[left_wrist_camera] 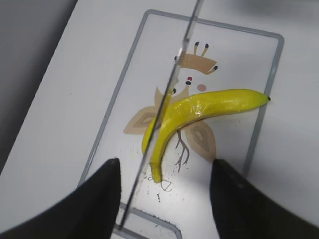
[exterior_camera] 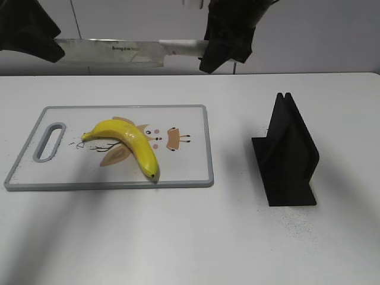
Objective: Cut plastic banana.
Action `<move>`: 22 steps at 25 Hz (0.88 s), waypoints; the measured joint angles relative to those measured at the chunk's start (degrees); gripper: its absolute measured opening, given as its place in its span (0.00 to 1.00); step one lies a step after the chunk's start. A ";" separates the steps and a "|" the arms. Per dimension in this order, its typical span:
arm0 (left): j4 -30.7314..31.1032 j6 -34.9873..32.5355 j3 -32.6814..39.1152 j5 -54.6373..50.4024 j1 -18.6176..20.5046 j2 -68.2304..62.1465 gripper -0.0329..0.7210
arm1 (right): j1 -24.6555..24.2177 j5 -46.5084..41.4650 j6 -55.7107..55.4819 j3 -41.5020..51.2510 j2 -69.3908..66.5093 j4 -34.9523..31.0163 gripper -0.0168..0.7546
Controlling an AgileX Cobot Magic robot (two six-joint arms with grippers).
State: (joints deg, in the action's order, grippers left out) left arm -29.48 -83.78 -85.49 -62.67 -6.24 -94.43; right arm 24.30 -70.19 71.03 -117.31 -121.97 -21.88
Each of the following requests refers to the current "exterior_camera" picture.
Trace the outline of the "black gloved right hand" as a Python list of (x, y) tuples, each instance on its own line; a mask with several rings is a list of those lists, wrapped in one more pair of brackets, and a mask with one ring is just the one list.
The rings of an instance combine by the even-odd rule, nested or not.
[(256, 26), (276, 1), (210, 1), (204, 39), (208, 46), (199, 69), (213, 73), (229, 60), (245, 63), (252, 53)]

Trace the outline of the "black gloved left hand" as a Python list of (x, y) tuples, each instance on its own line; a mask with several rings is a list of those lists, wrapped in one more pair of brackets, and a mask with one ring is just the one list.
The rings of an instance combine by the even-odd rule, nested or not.
[(61, 30), (38, 1), (1, 1), (1, 50), (55, 63), (65, 56), (55, 38)]

